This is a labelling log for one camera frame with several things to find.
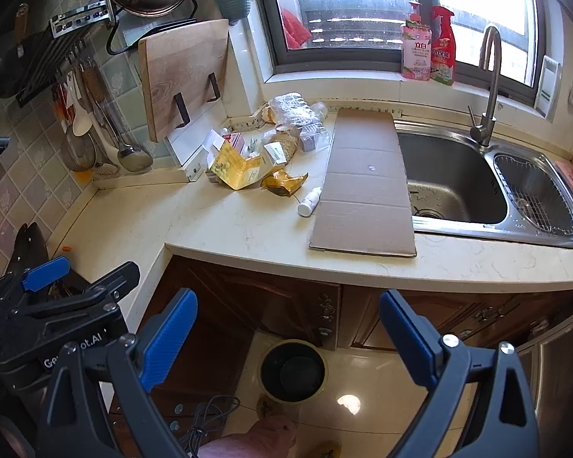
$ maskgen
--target faucet spout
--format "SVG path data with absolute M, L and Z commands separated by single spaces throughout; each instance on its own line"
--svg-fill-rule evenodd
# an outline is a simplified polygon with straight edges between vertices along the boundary
M 496 119 L 494 118 L 494 109 L 497 105 L 497 95 L 499 94 L 499 75 L 501 74 L 501 34 L 499 29 L 493 24 L 488 24 L 484 30 L 480 48 L 480 69 L 489 70 L 490 55 L 494 47 L 494 66 L 492 76 L 490 76 L 490 93 L 488 95 L 488 105 L 486 113 L 481 115 L 481 123 L 471 127 L 469 132 L 471 139 L 480 146 L 488 147 L 490 137 L 494 129 Z

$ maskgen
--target stainless steel sink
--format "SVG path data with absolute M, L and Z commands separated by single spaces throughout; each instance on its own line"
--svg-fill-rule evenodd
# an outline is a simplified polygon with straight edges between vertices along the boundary
M 573 248 L 573 197 L 545 155 L 396 121 L 414 229 Z

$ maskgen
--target white bottle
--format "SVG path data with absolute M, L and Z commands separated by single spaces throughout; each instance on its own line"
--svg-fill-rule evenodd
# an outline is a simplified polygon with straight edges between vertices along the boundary
M 297 211 L 302 217 L 310 217 L 310 215 L 312 215 L 312 212 L 321 199 L 321 192 L 321 187 L 315 187 L 303 200 L 301 200 L 301 203 L 297 207 Z

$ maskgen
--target screw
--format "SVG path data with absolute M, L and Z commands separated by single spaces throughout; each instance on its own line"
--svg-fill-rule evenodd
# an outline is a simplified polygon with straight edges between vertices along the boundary
M 119 342 L 125 347 L 129 347 L 136 342 L 136 336 L 131 332 L 127 332 L 119 338 Z
M 458 343 L 460 342 L 458 340 L 458 338 L 454 335 L 454 334 L 446 334 L 443 338 L 442 341 L 444 342 L 444 344 L 449 347 L 449 348 L 454 348 L 458 346 Z
M 70 341 L 64 344 L 63 347 L 66 350 L 66 354 L 71 355 L 76 351 L 78 345 L 74 341 Z
M 501 344 L 499 344 L 499 347 L 501 348 L 501 351 L 506 355 L 512 355 L 514 351 L 516 351 L 513 345 L 506 341 L 503 341 Z

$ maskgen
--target flat cardboard sheet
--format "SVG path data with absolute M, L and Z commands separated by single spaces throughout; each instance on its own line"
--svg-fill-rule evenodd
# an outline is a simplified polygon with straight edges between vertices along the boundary
M 311 248 L 416 256 L 408 182 L 389 113 L 341 109 Z

